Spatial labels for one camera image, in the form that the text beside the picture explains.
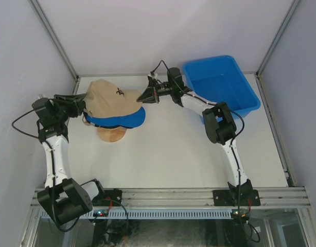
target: beige cap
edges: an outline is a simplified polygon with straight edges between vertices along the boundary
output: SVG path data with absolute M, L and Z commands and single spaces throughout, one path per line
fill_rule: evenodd
M 114 143 L 123 138 L 127 129 L 123 127 L 118 127 L 115 129 L 105 129 L 105 128 L 97 128 L 97 134 L 101 138 L 101 140 Z
M 84 99 L 84 111 L 98 118 L 130 115 L 141 108 L 142 103 L 136 102 L 140 95 L 140 91 L 121 90 L 110 81 L 92 81 Z

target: workstation enclosure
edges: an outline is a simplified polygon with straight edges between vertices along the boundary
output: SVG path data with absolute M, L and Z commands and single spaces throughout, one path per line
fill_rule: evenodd
M 315 100 L 310 94 L 316 77 L 313 83 L 308 77 L 316 73 L 316 63 L 310 64 L 316 42 L 308 40 L 316 39 L 316 32 L 310 32 L 316 28 L 310 22 L 312 18 L 316 23 L 316 1 L 22 2 L 0 6 L 1 20 L 13 16 L 4 28 L 18 30 L 9 37 L 0 29 L 6 37 L 0 40 L 0 72 L 4 67 L 12 71 L 0 79 L 17 81 L 16 86 L 0 86 L 2 92 L 13 87 L 18 100 L 9 107 L 15 110 L 7 111 L 11 120 L 27 111 L 39 93 L 81 94 L 98 79 L 142 92 L 147 74 L 161 59 L 182 68 L 188 61 L 230 55 L 261 104 L 244 118 L 244 132 L 237 138 L 242 165 L 261 201 L 252 207 L 250 221 L 261 235 L 260 245 L 254 246 L 290 246 L 287 231 L 298 236 L 299 246 L 316 246 L 316 148 L 311 146 L 316 146 L 316 126 L 308 123 L 311 131 L 303 130 L 305 118 L 316 115 L 303 103 Z M 157 73 L 161 81 L 167 80 L 163 66 Z M 221 151 L 207 139 L 199 116 L 168 96 L 144 108 L 144 124 L 116 143 L 102 142 L 81 117 L 70 119 L 73 179 L 81 184 L 97 178 L 104 188 L 122 190 L 122 204 L 134 220 L 230 219 L 237 207 L 214 204 L 213 190 L 226 188 L 227 178 Z M 32 116 L 20 127 L 33 132 L 35 123 Z M 236 120 L 236 125 L 240 129 L 241 122 Z M 0 152 L 15 154 L 1 159 L 8 163 L 7 168 L 0 166 L 8 179 L 0 175 L 0 187 L 7 188 L 0 192 L 0 210 L 18 215 L 14 222 L 0 216 L 3 229 L 11 227 L 16 235 L 7 240 L 0 236 L 0 246 L 81 246 L 86 236 L 93 236 L 92 224 L 87 225 L 87 219 L 95 218 L 93 212 L 69 233 L 51 232 L 50 219 L 36 198 L 46 177 L 43 148 L 26 136 L 6 132 Z M 12 149 L 7 140 L 13 142 Z M 17 206 L 15 198 L 20 198 Z M 125 214 L 112 209 L 110 218 L 124 219 Z

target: blue bin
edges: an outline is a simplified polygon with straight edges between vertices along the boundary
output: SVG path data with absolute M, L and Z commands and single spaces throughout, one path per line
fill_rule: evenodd
M 187 85 L 199 96 L 228 104 L 241 117 L 260 108 L 260 100 L 231 56 L 195 60 L 183 65 Z

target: cap logo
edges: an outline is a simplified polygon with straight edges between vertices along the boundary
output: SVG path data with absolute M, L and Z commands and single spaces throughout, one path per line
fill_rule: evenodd
M 125 95 L 124 95 L 123 91 L 122 91 L 122 90 L 120 90 L 119 88 L 118 88 L 118 91 L 116 92 L 116 94 L 123 95 L 123 96 L 125 97 Z

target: metal corner post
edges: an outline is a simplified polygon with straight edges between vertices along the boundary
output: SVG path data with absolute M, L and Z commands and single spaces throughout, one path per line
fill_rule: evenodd
M 275 38 L 273 39 L 265 57 L 263 58 L 263 61 L 261 62 L 261 65 L 257 71 L 257 75 L 260 76 L 263 72 L 263 70 L 265 69 L 271 55 L 273 54 L 273 52 L 276 49 L 277 44 L 279 43 L 280 39 L 282 38 L 283 34 L 285 33 L 285 30 L 287 29 L 290 21 L 292 20 L 294 14 L 296 13 L 296 11 L 298 10 L 300 3 L 303 0 L 293 0 L 293 3 L 291 5 L 291 7 L 289 8 Z
M 77 81 L 78 79 L 78 75 L 74 69 L 74 67 L 72 66 L 69 57 L 67 56 L 64 48 L 61 45 L 61 42 L 59 41 L 57 35 L 55 34 L 47 16 L 45 15 L 42 7 L 40 6 L 40 4 L 38 3 L 37 0 L 28 0 L 28 2 L 30 3 L 31 7 L 33 8 L 34 12 L 36 13 L 37 17 L 39 18 L 39 21 L 41 22 L 41 24 L 43 25 L 47 35 L 49 36 L 49 38 L 51 39 L 52 43 L 54 44 L 54 46 L 56 47 L 58 53 L 60 54 L 61 58 L 63 59 L 65 65 L 67 66 L 70 74 L 72 75 L 72 77 L 74 78 L 75 81 Z

